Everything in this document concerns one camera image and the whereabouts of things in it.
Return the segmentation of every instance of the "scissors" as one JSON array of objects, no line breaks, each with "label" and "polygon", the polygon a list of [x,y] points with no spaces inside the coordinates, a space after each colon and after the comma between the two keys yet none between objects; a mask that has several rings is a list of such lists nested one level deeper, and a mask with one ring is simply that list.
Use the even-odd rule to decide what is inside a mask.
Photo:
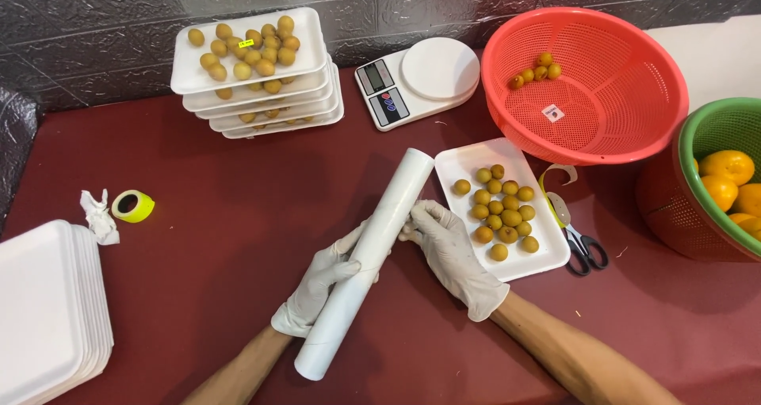
[{"label": "scissors", "polygon": [[[578,275],[588,275],[592,273],[592,269],[605,269],[608,266],[608,254],[599,242],[594,238],[582,235],[576,229],[571,226],[571,214],[568,212],[566,202],[553,192],[547,192],[547,199],[550,201],[553,210],[558,216],[559,225],[566,229],[566,236],[568,237],[568,245],[571,247],[571,253],[576,255],[579,266],[576,268],[575,264],[569,260],[567,267],[572,272]],[[600,253],[600,260],[598,261],[595,254],[592,254],[591,248],[597,249]]]}]

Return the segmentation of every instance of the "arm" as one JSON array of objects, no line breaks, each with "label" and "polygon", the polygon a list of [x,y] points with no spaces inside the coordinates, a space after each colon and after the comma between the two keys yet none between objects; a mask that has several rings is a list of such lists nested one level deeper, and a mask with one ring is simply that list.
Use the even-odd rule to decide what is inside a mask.
[{"label": "arm", "polygon": [[618,352],[515,292],[508,294],[489,318],[583,403],[680,403]]},{"label": "arm", "polygon": [[198,386],[182,405],[245,405],[293,337],[272,325],[259,332],[235,359]]},{"label": "arm", "polygon": [[243,351],[198,386],[182,405],[245,405],[294,336],[306,337],[328,300],[330,285],[359,272],[361,264],[348,255],[365,229],[362,222],[346,237],[317,252],[288,301],[272,316]]},{"label": "arm", "polygon": [[586,333],[524,301],[489,274],[473,253],[463,221],[442,205],[422,201],[399,239],[413,241],[445,288],[468,307],[468,317],[490,317],[576,398],[587,404],[677,404],[679,401],[631,361]]}]

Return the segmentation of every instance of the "basket label sticker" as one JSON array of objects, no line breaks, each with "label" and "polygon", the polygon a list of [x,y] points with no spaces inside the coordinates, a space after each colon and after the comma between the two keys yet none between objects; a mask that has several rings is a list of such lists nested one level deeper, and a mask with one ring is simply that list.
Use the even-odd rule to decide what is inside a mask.
[{"label": "basket label sticker", "polygon": [[554,103],[547,108],[542,109],[542,114],[544,114],[550,122],[555,122],[566,116],[566,114],[564,114],[560,108],[556,107]]}]

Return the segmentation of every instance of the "forearm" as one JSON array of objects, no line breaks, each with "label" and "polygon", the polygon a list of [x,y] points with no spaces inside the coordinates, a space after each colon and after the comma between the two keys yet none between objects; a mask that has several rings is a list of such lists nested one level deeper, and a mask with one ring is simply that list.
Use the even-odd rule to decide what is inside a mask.
[{"label": "forearm", "polygon": [[680,403],[621,354],[514,292],[508,294],[490,318],[583,403]]},{"label": "forearm", "polygon": [[292,339],[267,325],[235,359],[198,386],[182,405],[245,405]]}]

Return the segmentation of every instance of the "hand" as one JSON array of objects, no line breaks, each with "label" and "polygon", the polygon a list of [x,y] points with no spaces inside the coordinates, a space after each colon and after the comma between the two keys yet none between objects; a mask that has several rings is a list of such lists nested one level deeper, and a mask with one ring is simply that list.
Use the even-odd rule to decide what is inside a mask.
[{"label": "hand", "polygon": [[348,255],[365,230],[365,223],[314,255],[296,292],[272,316],[270,323],[275,330],[290,336],[307,337],[328,300],[330,285],[359,273],[361,264],[349,261]]},{"label": "hand", "polygon": [[468,307],[468,317],[481,322],[505,300],[510,286],[486,271],[473,253],[465,223],[444,206],[421,200],[399,234],[414,241],[444,287]]}]

